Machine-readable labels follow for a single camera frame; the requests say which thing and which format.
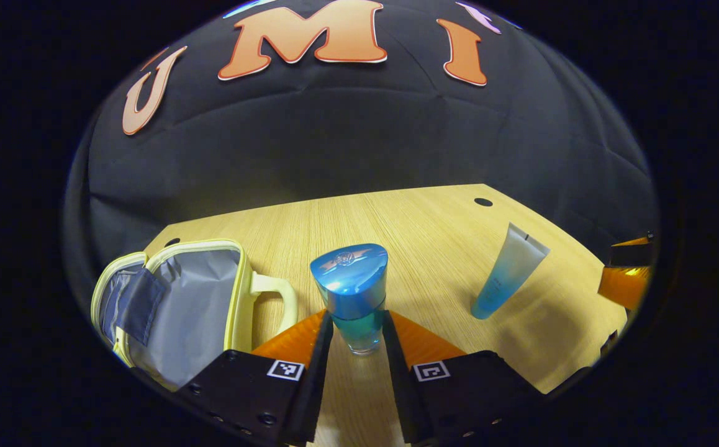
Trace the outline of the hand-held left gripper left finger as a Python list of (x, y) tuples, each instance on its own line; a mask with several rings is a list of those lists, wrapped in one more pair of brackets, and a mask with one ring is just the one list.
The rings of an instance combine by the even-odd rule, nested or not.
[(243, 446), (314, 441), (332, 341), (323, 310), (255, 348), (229, 349), (177, 390), (192, 413)]

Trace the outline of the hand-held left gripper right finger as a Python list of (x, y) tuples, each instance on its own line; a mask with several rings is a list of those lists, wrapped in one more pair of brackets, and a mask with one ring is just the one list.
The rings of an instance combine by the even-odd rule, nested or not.
[(383, 314), (383, 337), (409, 445), (503, 445), (546, 402), (497, 353), (465, 353), (397, 312)]

